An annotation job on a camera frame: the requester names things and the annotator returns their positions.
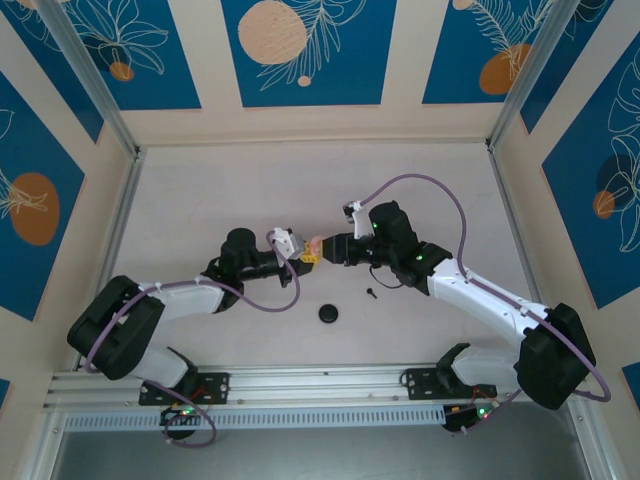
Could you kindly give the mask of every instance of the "black puck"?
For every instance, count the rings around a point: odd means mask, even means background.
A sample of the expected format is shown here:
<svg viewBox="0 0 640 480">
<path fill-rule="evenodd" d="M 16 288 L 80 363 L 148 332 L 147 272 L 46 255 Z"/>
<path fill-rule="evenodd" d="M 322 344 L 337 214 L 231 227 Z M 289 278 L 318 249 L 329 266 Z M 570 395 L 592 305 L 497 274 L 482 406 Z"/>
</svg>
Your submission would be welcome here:
<svg viewBox="0 0 640 480">
<path fill-rule="evenodd" d="M 338 319 L 338 309 L 334 305 L 327 303 L 320 307 L 318 316 L 324 323 L 333 323 Z"/>
</svg>

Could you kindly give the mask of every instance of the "blue wallpaper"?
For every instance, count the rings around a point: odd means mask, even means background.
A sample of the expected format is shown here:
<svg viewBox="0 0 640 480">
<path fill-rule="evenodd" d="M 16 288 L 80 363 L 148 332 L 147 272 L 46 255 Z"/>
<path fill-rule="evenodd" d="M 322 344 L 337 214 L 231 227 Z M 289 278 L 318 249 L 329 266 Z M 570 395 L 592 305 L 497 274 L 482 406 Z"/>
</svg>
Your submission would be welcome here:
<svg viewBox="0 0 640 480">
<path fill-rule="evenodd" d="M 640 286 L 640 34 L 543 169 L 598 308 Z"/>
<path fill-rule="evenodd" d="M 58 45 L 51 38 L 40 16 L 18 0 L 0 0 L 0 11 L 7 17 L 31 55 L 60 92 L 89 137 L 96 142 L 104 121 L 80 80 L 60 53 Z"/>
<path fill-rule="evenodd" d="M 0 306 L 35 317 L 83 180 L 0 73 Z"/>
<path fill-rule="evenodd" d="M 0 378 L 0 411 L 2 410 L 4 399 L 7 397 L 7 393 L 9 393 L 9 385 L 11 385 L 11 383 L 8 380 Z"/>
<path fill-rule="evenodd" d="M 622 373 L 640 410 L 640 362 L 623 367 Z"/>
<path fill-rule="evenodd" d="M 61 5 L 120 109 L 200 108 L 167 0 L 69 0 Z M 76 97 L 88 97 L 38 14 L 18 0 L 0 0 L 0 7 L 10 12 L 22 40 L 86 123 Z M 91 135 L 97 138 L 93 130 Z"/>
<path fill-rule="evenodd" d="M 422 103 L 502 102 L 553 0 L 451 0 Z"/>
<path fill-rule="evenodd" d="M 531 133 L 614 0 L 582 0 L 527 97 L 520 115 Z"/>
<path fill-rule="evenodd" d="M 222 0 L 244 107 L 377 105 L 395 0 Z"/>
<path fill-rule="evenodd" d="M 122 110 L 200 108 L 167 0 L 63 6 Z"/>
</svg>

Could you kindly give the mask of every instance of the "orange circle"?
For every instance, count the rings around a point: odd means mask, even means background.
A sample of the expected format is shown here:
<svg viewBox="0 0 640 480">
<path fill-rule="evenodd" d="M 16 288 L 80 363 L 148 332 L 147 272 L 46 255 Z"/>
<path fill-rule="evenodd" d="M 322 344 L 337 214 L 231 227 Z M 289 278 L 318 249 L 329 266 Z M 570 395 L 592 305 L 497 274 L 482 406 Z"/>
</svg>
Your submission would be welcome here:
<svg viewBox="0 0 640 480">
<path fill-rule="evenodd" d="M 120 80 L 121 82 L 133 80 L 133 69 L 126 63 L 113 62 L 109 67 L 109 71 L 116 80 Z"/>
<path fill-rule="evenodd" d="M 593 199 L 593 210 L 596 215 L 605 220 L 611 216 L 616 207 L 616 200 L 611 192 L 602 190 Z"/>
<path fill-rule="evenodd" d="M 529 55 L 531 45 L 520 44 L 489 60 L 480 74 L 480 88 L 487 95 L 503 95 L 511 90 L 516 74 Z"/>
<path fill-rule="evenodd" d="M 37 208 L 29 205 L 30 198 L 45 194 L 36 202 Z M 48 244 L 60 221 L 60 201 L 53 183 L 40 173 L 23 173 L 11 185 L 9 199 L 15 204 L 10 209 L 11 223 L 20 238 L 37 247 Z"/>
</svg>

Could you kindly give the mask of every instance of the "metal grate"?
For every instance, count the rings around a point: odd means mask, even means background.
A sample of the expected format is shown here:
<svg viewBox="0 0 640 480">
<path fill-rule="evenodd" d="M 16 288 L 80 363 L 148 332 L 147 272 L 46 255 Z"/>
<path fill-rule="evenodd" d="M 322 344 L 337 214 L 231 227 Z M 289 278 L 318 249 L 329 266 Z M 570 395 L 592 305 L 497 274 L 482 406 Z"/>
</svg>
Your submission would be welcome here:
<svg viewBox="0 0 640 480">
<path fill-rule="evenodd" d="M 375 427 L 394 425 L 442 425 L 440 405 L 367 408 L 290 408 L 218 410 L 210 412 L 220 430 L 265 428 Z M 121 432 L 160 429 L 160 413 L 107 412 L 69 415 L 65 432 Z M 175 430 L 206 429 L 209 425 L 193 417 Z"/>
</svg>

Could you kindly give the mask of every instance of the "white floor panel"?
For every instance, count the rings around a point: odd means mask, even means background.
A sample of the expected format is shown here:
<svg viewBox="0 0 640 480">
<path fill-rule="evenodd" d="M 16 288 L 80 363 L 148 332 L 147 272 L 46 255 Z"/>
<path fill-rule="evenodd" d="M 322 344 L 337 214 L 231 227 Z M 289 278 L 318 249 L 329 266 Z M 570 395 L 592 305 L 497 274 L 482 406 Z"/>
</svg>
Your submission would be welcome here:
<svg viewBox="0 0 640 480">
<path fill-rule="evenodd" d="M 423 173 L 446 183 L 467 213 L 465 264 L 521 295 L 527 286 L 507 217 L 482 144 L 272 143 L 159 147 L 148 151 L 115 274 L 138 282 L 193 278 L 219 255 L 228 231 L 247 227 L 268 248 L 273 227 L 306 239 L 349 232 L 341 206 L 363 199 L 389 178 Z M 437 187 L 405 180 L 379 201 L 407 211 L 421 240 L 453 252 L 460 219 Z M 379 278 L 393 283 L 391 274 Z M 154 341 L 201 365 L 311 365 L 436 361 L 457 342 L 502 345 L 480 321 L 415 290 L 386 290 L 364 265 L 321 263 L 301 278 L 302 295 L 280 314 L 239 302 L 228 312 L 160 327 Z M 373 288 L 378 299 L 367 295 Z M 247 296 L 286 304 L 293 286 L 276 278 L 247 283 Z M 325 303 L 338 320 L 318 319 Z"/>
</svg>

